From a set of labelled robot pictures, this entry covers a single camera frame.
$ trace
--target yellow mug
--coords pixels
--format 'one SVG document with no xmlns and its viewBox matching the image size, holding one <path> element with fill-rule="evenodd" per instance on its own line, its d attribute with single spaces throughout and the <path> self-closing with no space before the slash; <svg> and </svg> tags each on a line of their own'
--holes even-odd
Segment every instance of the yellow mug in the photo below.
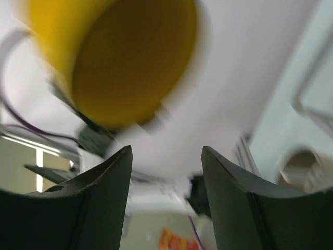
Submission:
<svg viewBox="0 0 333 250">
<path fill-rule="evenodd" d="M 29 25 L 57 84 L 107 128 L 144 122 L 195 49 L 195 0 L 28 0 Z"/>
</svg>

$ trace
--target blurry background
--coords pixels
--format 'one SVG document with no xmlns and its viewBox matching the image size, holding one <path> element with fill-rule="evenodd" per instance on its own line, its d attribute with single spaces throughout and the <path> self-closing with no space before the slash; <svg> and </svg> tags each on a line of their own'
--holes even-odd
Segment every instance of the blurry background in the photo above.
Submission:
<svg viewBox="0 0 333 250">
<path fill-rule="evenodd" d="M 10 2 L 0 3 L 0 37 L 20 26 Z M 235 142 L 241 133 L 254 129 L 318 2 L 200 3 L 202 46 L 177 98 L 164 101 L 170 118 L 150 134 L 139 127 L 131 128 L 117 139 L 118 145 L 110 154 L 131 144 L 134 169 L 164 178 L 201 171 L 202 145 L 233 159 Z M 32 42 L 22 44 L 4 73 L 9 100 L 32 124 L 76 135 L 82 121 L 52 96 L 49 81 Z M 3 112 L 2 122 L 15 121 Z"/>
</svg>

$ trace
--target cable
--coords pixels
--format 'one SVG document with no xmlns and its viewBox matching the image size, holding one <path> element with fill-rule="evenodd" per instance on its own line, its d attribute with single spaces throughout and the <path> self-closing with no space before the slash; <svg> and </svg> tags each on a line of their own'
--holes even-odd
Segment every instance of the cable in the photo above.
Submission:
<svg viewBox="0 0 333 250">
<path fill-rule="evenodd" d="M 5 61 L 10 55 L 10 52 L 12 49 L 17 46 L 21 41 L 23 41 L 24 38 L 30 36 L 30 33 L 25 30 L 14 30 L 13 32 L 9 33 L 7 37 L 5 37 L 1 44 L 0 44 L 0 73 L 3 76 L 3 71 L 4 71 L 4 65 Z M 5 97 L 5 94 L 3 92 L 3 83 L 2 83 L 2 78 L 0 78 L 0 99 L 2 100 L 5 108 L 8 110 L 8 112 L 22 125 L 24 125 L 28 130 L 33 132 L 34 134 L 39 134 L 40 135 L 46 135 L 46 136 L 51 136 L 51 137 L 57 137 L 61 139 L 67 139 L 71 140 L 75 143 L 78 144 L 78 140 L 74 137 L 64 135 L 64 134 L 57 134 L 57 133 L 51 133 L 47 132 L 44 130 L 41 130 L 34 125 L 30 124 L 26 120 L 24 120 L 17 112 L 16 110 L 12 107 L 12 105 L 8 102 L 8 100 Z"/>
<path fill-rule="evenodd" d="M 198 233 L 197 233 L 196 227 L 195 227 L 195 225 L 194 225 L 194 222 L 193 222 L 191 216 L 188 215 L 187 217 L 188 217 L 188 219 L 189 219 L 189 223 L 191 224 L 191 227 L 192 227 L 192 230 L 193 230 L 194 237 L 195 237 L 195 239 L 196 239 L 196 241 L 197 241 L 197 243 L 198 243 L 198 245 L 199 245 L 200 250 L 204 250 L 203 244 L 202 244 L 202 242 L 200 241 L 199 235 L 198 235 Z"/>
</svg>

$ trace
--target orange object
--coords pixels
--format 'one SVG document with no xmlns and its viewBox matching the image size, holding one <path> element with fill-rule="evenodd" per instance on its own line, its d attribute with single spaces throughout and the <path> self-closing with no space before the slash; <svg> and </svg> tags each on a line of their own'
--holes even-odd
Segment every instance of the orange object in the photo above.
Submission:
<svg viewBox="0 0 333 250">
<path fill-rule="evenodd" d="M 187 240 L 172 233 L 169 229 L 163 229 L 159 250 L 199 250 L 196 240 Z"/>
</svg>

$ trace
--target purple wire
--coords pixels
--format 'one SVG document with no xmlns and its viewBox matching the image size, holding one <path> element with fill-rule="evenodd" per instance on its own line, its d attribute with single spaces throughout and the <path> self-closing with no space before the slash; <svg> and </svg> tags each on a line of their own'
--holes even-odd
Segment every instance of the purple wire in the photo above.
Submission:
<svg viewBox="0 0 333 250">
<path fill-rule="evenodd" d="M 188 217 L 188 219 L 189 219 L 189 223 L 191 224 L 191 227 L 192 227 L 192 230 L 193 230 L 194 237 L 196 238 L 196 241 L 197 241 L 197 243 L 198 243 L 198 245 L 199 245 L 200 250 L 204 250 L 204 247 L 203 247 L 203 245 L 202 245 L 202 242 L 200 241 L 199 235 L 198 235 L 198 233 L 197 233 L 196 227 L 195 227 L 195 225 L 194 225 L 194 222 L 193 222 L 191 216 L 188 215 L 187 217 Z"/>
<path fill-rule="evenodd" d="M 1 45 L 0 45 L 0 72 L 3 72 L 4 70 L 4 64 L 7 57 L 10 55 L 10 52 L 12 49 L 21 42 L 25 37 L 29 36 L 29 32 L 24 30 L 15 30 L 11 32 L 9 35 L 7 35 L 6 38 L 3 39 Z M 68 135 L 64 134 L 57 134 L 57 133 L 51 133 L 44 130 L 41 130 L 34 125 L 30 124 L 26 120 L 24 120 L 17 111 L 12 107 L 12 105 L 9 103 L 9 101 L 6 99 L 4 93 L 3 93 L 3 83 L 2 79 L 0 78 L 0 99 L 2 100 L 5 108 L 8 110 L 8 112 L 14 116 L 14 118 L 21 123 L 23 126 L 25 126 L 30 131 L 34 132 L 35 134 L 40 135 L 46 135 L 46 136 L 52 136 L 57 137 L 61 139 L 67 139 L 71 140 L 75 143 L 78 143 L 77 139 Z"/>
<path fill-rule="evenodd" d="M 30 129 L 24 127 L 24 126 L 17 125 L 17 124 L 4 124 L 4 125 L 3 125 L 3 128 L 4 128 L 4 129 L 8 129 L 8 128 L 9 128 L 9 129 L 10 129 L 10 128 L 18 128 L 18 129 L 26 130 L 26 131 L 28 131 L 28 132 L 30 132 L 30 133 L 32 133 L 32 134 L 34 134 L 34 135 L 36 135 L 36 136 L 38 136 L 38 137 L 40 137 L 40 138 L 46 140 L 46 141 L 48 141 L 48 142 L 51 142 L 54 146 L 58 146 L 58 147 L 60 147 L 60 148 L 63 148 L 63 149 L 65 149 L 65 150 L 67 150 L 67 151 L 69 151 L 69 152 L 71 152 L 71 153 L 78 154 L 77 151 L 75 151 L 75 150 L 73 150 L 73 149 L 67 147 L 66 145 L 63 145 L 63 144 L 60 143 L 60 142 L 56 142 L 56 141 L 54 141 L 54 140 L 52 140 L 52 139 L 50 139 L 50 138 L 48 138 L 48 137 L 46 137 L 46 136 L 44 136 L 44 135 L 41 135 L 41 134 L 39 134 L 39 133 L 36 133 L 36 132 L 34 132 L 34 131 L 32 131 L 32 130 L 30 130 Z"/>
</svg>

